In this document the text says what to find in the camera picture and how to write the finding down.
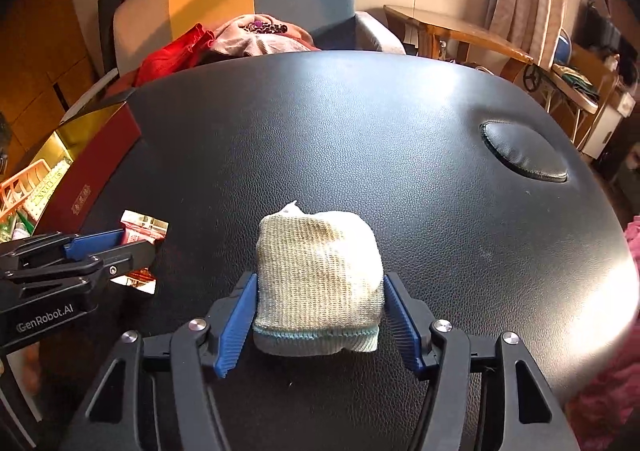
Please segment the person's left hand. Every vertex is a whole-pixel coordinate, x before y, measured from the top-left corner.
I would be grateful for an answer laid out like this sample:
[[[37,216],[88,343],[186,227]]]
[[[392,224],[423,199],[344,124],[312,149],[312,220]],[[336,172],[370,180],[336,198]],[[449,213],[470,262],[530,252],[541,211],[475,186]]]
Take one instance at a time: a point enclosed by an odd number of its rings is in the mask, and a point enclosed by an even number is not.
[[[41,387],[41,367],[39,361],[38,343],[32,344],[24,349],[22,382],[29,395],[35,396]]]

